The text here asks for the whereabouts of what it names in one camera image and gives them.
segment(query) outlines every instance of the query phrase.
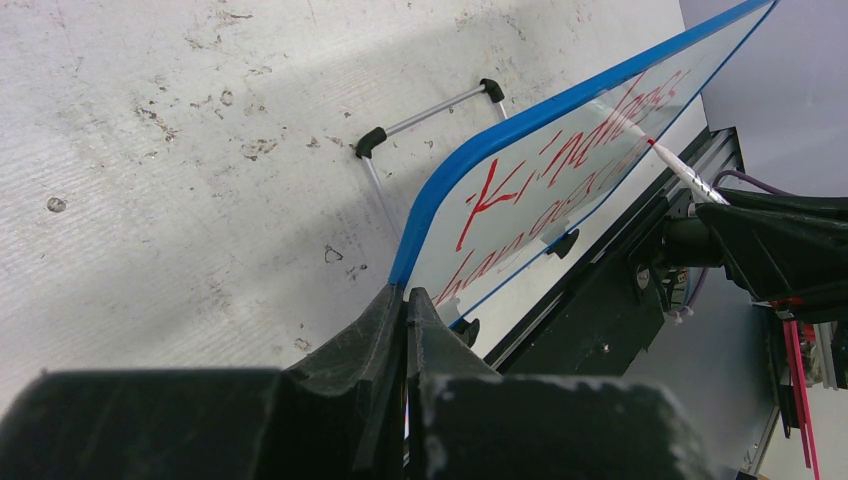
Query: red handwriting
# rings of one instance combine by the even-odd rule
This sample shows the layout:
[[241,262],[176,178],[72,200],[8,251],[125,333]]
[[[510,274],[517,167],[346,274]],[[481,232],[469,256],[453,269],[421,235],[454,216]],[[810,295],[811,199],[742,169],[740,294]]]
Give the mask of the red handwriting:
[[[475,193],[466,200],[466,203],[470,204],[477,198],[477,202],[471,209],[471,213],[456,243],[456,251],[462,251],[463,242],[480,215],[483,215],[499,203],[507,205],[505,202],[509,202],[509,205],[517,205],[523,198],[529,198],[527,196],[529,192],[536,188],[550,189],[554,187],[560,180],[560,173],[566,167],[570,167],[573,170],[579,169],[586,163],[589,155],[595,148],[615,141],[628,128],[632,129],[634,126],[638,126],[648,119],[652,113],[661,111],[674,99],[676,95],[675,88],[689,73],[691,73],[691,70],[685,72],[679,70],[661,86],[657,86],[646,93],[633,95],[637,90],[637,86],[644,79],[645,73],[642,73],[632,81],[615,108],[611,109],[608,115],[606,115],[606,118],[588,134],[586,132],[576,132],[567,135],[564,134],[563,130],[559,130],[546,143],[544,148],[539,151],[536,158],[530,161],[523,160],[518,166],[506,174],[506,177],[498,183],[497,187],[492,188],[495,185],[495,178],[498,176],[498,158],[495,158],[489,166],[486,180],[479,194]],[[551,147],[553,148],[551,152],[555,151],[556,153],[552,157],[549,157],[549,160],[545,160],[545,153]],[[434,303],[439,305],[444,301],[454,298],[459,291],[466,289],[474,280],[485,275],[492,267],[498,265],[507,256],[517,252],[522,246],[539,236],[545,230],[545,227],[558,222],[575,211],[592,196],[592,193],[603,189],[610,180],[617,179],[634,161],[641,157],[647,148],[645,142],[636,141],[623,156],[612,158],[608,162],[605,162],[602,168],[589,172],[583,181],[571,192],[562,198],[556,199],[542,211],[530,230],[519,233],[507,245],[489,252],[477,263],[470,273],[465,275],[463,271],[475,253],[475,250],[472,249],[444,290],[433,297]],[[531,172],[532,165],[539,160],[543,161],[544,163],[542,165],[545,166],[542,173],[538,173],[540,169],[532,169]],[[531,173],[520,174],[520,171],[525,165],[528,166],[527,172]],[[510,182],[513,177],[520,180],[518,182]],[[508,268],[508,265],[499,268],[498,272],[506,268]]]

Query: black corner connector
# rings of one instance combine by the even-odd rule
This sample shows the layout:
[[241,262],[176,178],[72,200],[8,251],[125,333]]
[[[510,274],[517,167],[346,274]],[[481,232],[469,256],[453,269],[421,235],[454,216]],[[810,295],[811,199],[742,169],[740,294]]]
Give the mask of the black corner connector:
[[377,127],[366,133],[359,139],[359,143],[356,144],[356,158],[371,158],[371,150],[373,150],[377,145],[385,142],[387,138],[389,137],[386,135],[386,131],[383,130],[383,127]]
[[483,80],[480,80],[480,85],[486,87],[483,91],[489,94],[489,98],[492,99],[492,103],[503,101],[503,90],[501,90],[501,86],[498,85],[498,82],[484,78]]

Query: white marker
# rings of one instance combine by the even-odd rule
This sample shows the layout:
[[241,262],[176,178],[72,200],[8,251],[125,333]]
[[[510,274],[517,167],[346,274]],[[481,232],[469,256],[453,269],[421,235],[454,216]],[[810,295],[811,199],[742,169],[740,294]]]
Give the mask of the white marker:
[[689,167],[689,165],[686,165],[683,160],[677,158],[677,155],[675,155],[674,152],[651,139],[648,139],[648,144],[655,152],[657,152],[660,159],[668,165],[668,168],[670,168],[671,171],[674,172],[674,174],[677,175],[690,190],[692,190],[692,193],[708,203],[730,205],[730,202],[722,197],[720,193],[710,186],[710,184],[701,180],[701,177],[695,173],[695,170],[692,170],[692,168]]

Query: blue whiteboard frame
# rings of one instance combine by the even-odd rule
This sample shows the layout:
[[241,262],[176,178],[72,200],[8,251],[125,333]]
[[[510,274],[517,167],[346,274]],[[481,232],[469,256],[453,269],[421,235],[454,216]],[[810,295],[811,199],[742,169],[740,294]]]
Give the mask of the blue whiteboard frame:
[[[734,48],[730,54],[722,61],[719,67],[712,75],[701,85],[696,93],[686,102],[684,108],[677,113],[669,126],[659,135],[665,133],[668,128],[674,124],[677,118],[686,110],[686,107],[698,96],[703,88],[713,79],[713,77],[721,70],[727,61],[739,50],[739,47],[744,44],[751,34],[760,26],[760,24],[768,18],[774,7],[780,3],[780,0],[747,0],[736,7],[727,10],[726,12],[713,17],[706,22],[689,29],[675,37],[672,37],[659,45],[650,48],[639,55],[636,55],[629,60],[626,60],[609,70],[599,73],[594,77],[580,83],[568,90],[545,100],[538,105],[535,105],[524,112],[515,115],[514,117],[498,123],[497,125],[485,130],[473,138],[465,142],[456,151],[454,151],[442,164],[433,172],[433,175],[424,184],[412,209],[409,213],[409,220],[406,222],[406,228],[403,231],[403,237],[395,256],[394,264],[392,265],[391,273],[389,274],[389,283],[406,286],[409,277],[412,274],[412,269],[421,252],[421,247],[424,244],[424,239],[430,229],[433,218],[442,201],[453,187],[465,176],[472,168],[480,162],[488,158],[493,153],[502,150],[503,148],[521,140],[525,136],[534,131],[548,125],[554,120],[570,113],[571,111],[583,106],[587,102],[595,99],[603,92],[615,88],[631,78],[641,74],[645,70],[651,68],[664,61],[665,59],[677,54],[678,52],[689,48],[695,43],[757,10],[758,8],[772,4],[771,8],[763,15],[763,18],[754,25],[754,28],[739,42],[739,45]],[[638,161],[633,162],[633,165],[628,170],[627,175],[636,167],[636,165],[647,154],[642,155]],[[607,198],[615,192],[621,185],[624,178],[619,181],[609,192],[605,194],[603,199],[598,202],[592,211],[587,213],[583,218],[574,222],[568,234],[577,228],[586,218],[591,216],[598,207],[600,207]],[[485,301],[489,296],[500,289],[504,284],[509,282],[515,275],[523,270],[527,265],[533,262],[539,255],[533,257],[532,260],[523,265],[517,272],[510,275],[492,292],[483,297],[468,311],[476,308],[480,303]]]

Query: scratched table surface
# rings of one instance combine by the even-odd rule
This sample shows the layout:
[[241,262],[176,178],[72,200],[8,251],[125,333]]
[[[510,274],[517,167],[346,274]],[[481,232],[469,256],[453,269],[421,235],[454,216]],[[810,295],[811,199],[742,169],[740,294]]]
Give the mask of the scratched table surface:
[[[394,258],[351,149],[363,133],[482,77],[516,113],[683,29],[677,0],[5,0],[0,12],[0,412],[43,369],[291,365],[357,317]],[[689,110],[673,148],[705,125],[700,104]],[[496,121],[479,96],[381,146],[399,216]],[[593,217],[595,238],[659,174],[643,164]],[[482,307],[475,351],[591,239],[581,229],[575,254]]]

